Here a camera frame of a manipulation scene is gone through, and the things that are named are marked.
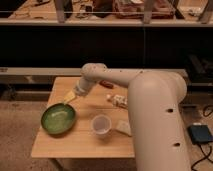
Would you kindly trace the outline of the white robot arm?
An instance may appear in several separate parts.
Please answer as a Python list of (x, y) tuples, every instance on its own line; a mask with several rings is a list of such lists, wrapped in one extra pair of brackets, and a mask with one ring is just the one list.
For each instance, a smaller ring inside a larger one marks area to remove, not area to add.
[(109, 69), (87, 63), (73, 88), (86, 96), (105, 80), (126, 87), (127, 107), (137, 171), (191, 171), (179, 103), (187, 85), (176, 72)]

